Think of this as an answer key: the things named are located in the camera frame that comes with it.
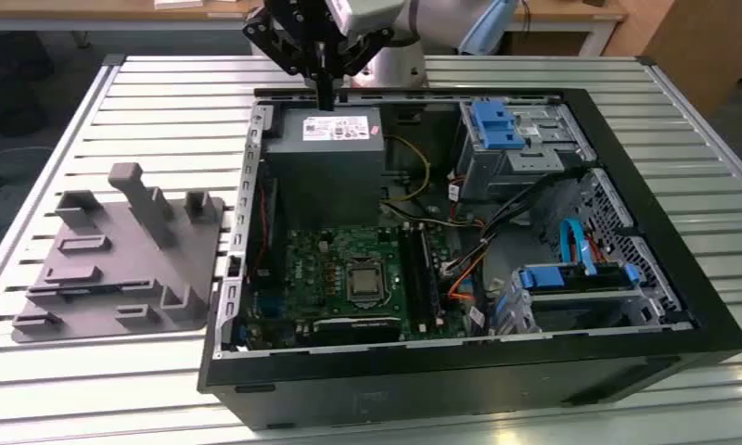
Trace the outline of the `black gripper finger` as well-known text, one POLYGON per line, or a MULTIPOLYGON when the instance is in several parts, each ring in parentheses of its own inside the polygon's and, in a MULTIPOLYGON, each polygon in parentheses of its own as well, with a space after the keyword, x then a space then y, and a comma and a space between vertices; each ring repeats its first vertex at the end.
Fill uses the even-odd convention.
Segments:
POLYGON ((326 111, 334 111, 335 82, 357 75, 394 36, 391 28, 362 35, 354 42, 335 31, 326 42, 326 111))
POLYGON ((327 109, 327 75, 319 65, 315 42, 296 40, 279 24, 271 7, 260 7, 246 19, 243 34, 251 44, 268 56, 292 76, 300 75, 315 91, 315 102, 320 110, 327 109))

